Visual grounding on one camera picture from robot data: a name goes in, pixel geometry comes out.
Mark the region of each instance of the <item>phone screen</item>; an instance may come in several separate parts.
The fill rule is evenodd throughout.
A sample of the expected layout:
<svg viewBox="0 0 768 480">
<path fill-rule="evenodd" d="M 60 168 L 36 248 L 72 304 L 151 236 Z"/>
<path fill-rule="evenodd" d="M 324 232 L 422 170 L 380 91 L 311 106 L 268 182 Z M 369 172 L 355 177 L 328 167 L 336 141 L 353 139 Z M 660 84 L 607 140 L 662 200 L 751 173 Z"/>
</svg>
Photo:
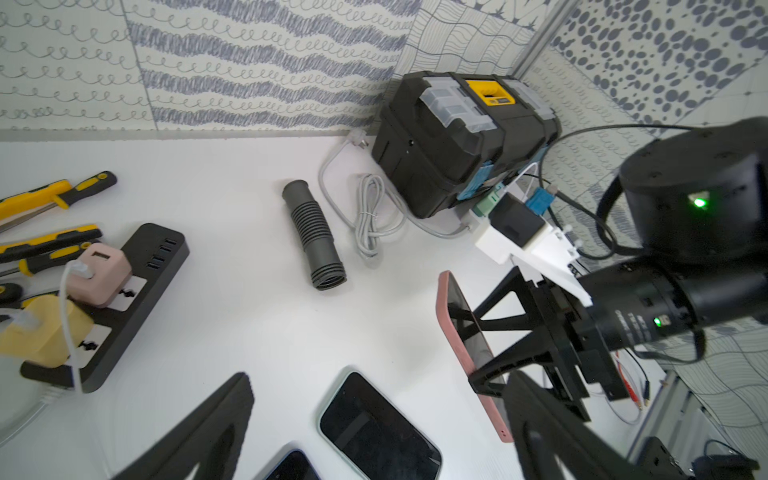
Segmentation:
<svg viewBox="0 0 768 480">
<path fill-rule="evenodd" d="M 319 480 L 304 452 L 293 450 L 265 480 Z"/>
<path fill-rule="evenodd" d="M 437 447 L 357 372 L 320 417 L 320 431 L 371 480 L 434 480 L 442 463 Z"/>
<path fill-rule="evenodd" d="M 458 288 L 456 279 L 453 278 L 452 274 L 449 274 L 448 278 L 448 315 L 451 317 L 451 323 L 456 328 L 459 338 L 462 339 L 464 348 L 467 349 L 469 358 L 472 359 L 475 368 L 479 369 L 493 360 L 493 352 L 491 352 L 488 342 L 485 341 L 480 325 L 478 325 L 478 320 L 469 308 L 462 290 Z M 509 427 L 504 400 L 498 397 L 491 397 L 491 399 L 501 414 L 504 423 Z"/>
</svg>

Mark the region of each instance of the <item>clear plastic compartment lid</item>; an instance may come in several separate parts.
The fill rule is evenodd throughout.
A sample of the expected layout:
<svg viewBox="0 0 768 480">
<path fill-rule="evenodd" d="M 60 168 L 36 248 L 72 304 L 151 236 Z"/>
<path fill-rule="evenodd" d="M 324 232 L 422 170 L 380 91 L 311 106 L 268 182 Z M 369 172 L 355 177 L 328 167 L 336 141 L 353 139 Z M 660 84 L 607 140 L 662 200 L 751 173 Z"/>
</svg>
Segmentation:
<svg viewBox="0 0 768 480">
<path fill-rule="evenodd" d="M 483 114 L 477 104 L 463 90 L 462 86 L 449 77 L 424 77 L 431 87 L 419 97 L 429 110 L 448 127 L 456 118 L 461 118 L 472 133 L 498 128 L 490 116 Z"/>
</svg>

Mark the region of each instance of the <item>black power strip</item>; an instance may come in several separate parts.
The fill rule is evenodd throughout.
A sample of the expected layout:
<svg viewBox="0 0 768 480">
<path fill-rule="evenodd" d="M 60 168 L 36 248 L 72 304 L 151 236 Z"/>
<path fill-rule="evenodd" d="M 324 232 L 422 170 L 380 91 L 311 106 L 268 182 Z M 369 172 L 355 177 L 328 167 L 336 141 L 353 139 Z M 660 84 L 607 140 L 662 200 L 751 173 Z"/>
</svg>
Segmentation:
<svg viewBox="0 0 768 480">
<path fill-rule="evenodd" d="M 83 391 L 86 393 L 94 392 L 104 384 L 190 253 L 184 235 L 154 223 L 145 223 L 139 227 L 123 245 L 122 250 L 131 264 L 133 275 L 147 281 L 135 294 L 133 303 L 127 310 L 120 312 L 108 308 L 100 309 L 75 302 L 94 323 L 111 329 L 93 358 L 80 369 Z M 72 372 L 66 365 L 48 369 L 24 362 L 21 374 L 28 379 L 72 387 Z"/>
</svg>

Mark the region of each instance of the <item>pink charger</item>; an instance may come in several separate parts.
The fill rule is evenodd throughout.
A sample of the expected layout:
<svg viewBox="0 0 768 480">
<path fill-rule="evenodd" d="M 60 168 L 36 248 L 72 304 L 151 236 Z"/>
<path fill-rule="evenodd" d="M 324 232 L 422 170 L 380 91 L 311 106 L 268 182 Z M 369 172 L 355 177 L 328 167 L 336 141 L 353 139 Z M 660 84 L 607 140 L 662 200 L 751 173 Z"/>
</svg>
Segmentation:
<svg viewBox="0 0 768 480">
<path fill-rule="evenodd" d="M 104 243 L 93 243 L 78 260 L 94 273 L 92 278 L 77 275 L 67 278 L 67 293 L 79 302 L 105 307 L 131 278 L 131 264 L 125 253 Z"/>
</svg>

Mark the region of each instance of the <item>smartphone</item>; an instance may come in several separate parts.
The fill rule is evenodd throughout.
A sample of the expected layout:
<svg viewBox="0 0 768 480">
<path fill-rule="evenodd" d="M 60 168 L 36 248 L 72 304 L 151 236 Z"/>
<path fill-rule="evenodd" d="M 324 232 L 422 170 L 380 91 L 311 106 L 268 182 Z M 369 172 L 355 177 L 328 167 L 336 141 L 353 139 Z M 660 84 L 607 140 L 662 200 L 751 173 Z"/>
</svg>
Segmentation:
<svg viewBox="0 0 768 480">
<path fill-rule="evenodd" d="M 493 359 L 480 324 L 451 272 L 440 273 L 438 279 L 437 321 L 467 376 Z M 485 395 L 478 398 L 501 441 L 512 442 L 504 400 Z"/>
<path fill-rule="evenodd" d="M 435 480 L 440 472 L 442 455 L 435 444 L 359 372 L 343 376 L 318 428 L 369 480 Z"/>
<path fill-rule="evenodd" d="M 264 480 L 320 480 L 301 450 L 291 450 Z"/>
</svg>

